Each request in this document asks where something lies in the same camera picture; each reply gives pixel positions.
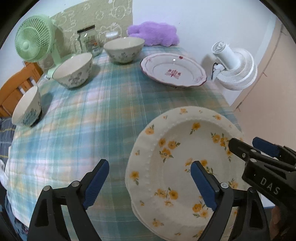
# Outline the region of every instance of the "orange wooden chair back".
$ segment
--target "orange wooden chair back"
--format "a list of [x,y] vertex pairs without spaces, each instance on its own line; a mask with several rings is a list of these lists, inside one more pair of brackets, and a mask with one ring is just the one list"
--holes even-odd
[[15,107],[23,94],[18,87],[25,92],[33,85],[30,77],[37,83],[43,74],[42,69],[37,63],[26,63],[26,66],[13,75],[0,89],[0,117],[12,116]]

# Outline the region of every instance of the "screw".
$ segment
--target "screw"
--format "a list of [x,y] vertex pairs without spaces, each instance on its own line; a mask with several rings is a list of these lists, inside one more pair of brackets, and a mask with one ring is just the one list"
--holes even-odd
[[48,191],[49,189],[50,189],[50,186],[48,185],[43,188],[44,191]]
[[227,183],[221,183],[221,187],[226,189],[226,188],[228,188],[229,186],[228,186]]
[[72,187],[78,187],[79,186],[79,181],[74,181],[72,182]]

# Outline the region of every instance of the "blue gripper pad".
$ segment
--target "blue gripper pad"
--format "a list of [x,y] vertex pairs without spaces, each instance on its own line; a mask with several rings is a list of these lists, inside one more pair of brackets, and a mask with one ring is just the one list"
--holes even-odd
[[92,206],[109,174],[109,163],[105,161],[85,191],[83,207],[85,210]]
[[212,186],[202,173],[201,169],[195,162],[191,164],[190,173],[202,198],[205,201],[206,206],[210,207],[213,211],[215,211],[217,208],[217,203],[215,201],[214,189],[212,188]]
[[259,137],[255,137],[252,141],[253,147],[259,149],[260,151],[266,153],[271,157],[279,156],[279,149],[277,145],[274,145],[268,141],[265,141]]

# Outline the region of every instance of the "plate with red rim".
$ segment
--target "plate with red rim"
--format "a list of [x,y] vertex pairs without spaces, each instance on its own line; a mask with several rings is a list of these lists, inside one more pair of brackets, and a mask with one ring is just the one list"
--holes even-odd
[[[156,117],[139,134],[126,168],[125,183],[135,216],[167,241],[196,241],[212,210],[205,205],[191,175],[199,160],[208,173],[232,188],[246,190],[244,161],[228,149],[242,133],[224,116],[187,106]],[[224,236],[231,232],[233,208]]]
[[193,59],[174,53],[156,53],[141,62],[145,75],[174,87],[200,86],[207,80],[203,67]]

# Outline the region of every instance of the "purple plush toy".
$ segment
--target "purple plush toy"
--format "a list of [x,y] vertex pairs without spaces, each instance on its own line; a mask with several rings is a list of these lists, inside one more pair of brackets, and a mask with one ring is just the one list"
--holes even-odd
[[175,26],[166,23],[144,22],[140,25],[131,25],[127,34],[131,37],[145,39],[146,46],[163,45],[169,47],[179,44]]

